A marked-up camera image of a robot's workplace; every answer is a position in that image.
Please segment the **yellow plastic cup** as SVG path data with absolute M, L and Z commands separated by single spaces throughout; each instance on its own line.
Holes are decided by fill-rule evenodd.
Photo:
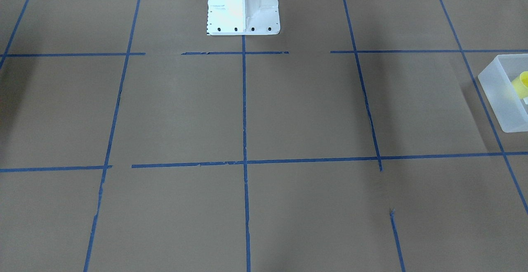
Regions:
M 525 99 L 528 97 L 528 71 L 524 71 L 519 74 L 514 80 L 511 81 L 515 93 L 519 99 Z

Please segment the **clear plastic storage box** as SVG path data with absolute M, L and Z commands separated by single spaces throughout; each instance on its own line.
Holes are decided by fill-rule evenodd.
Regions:
M 528 130 L 527 94 L 520 97 L 515 80 L 527 71 L 527 54 L 500 54 L 478 75 L 492 110 L 505 133 Z

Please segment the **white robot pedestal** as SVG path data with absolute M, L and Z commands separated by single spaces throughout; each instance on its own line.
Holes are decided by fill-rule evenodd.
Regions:
M 207 0 L 207 4 L 207 35 L 275 35 L 281 31 L 278 0 Z

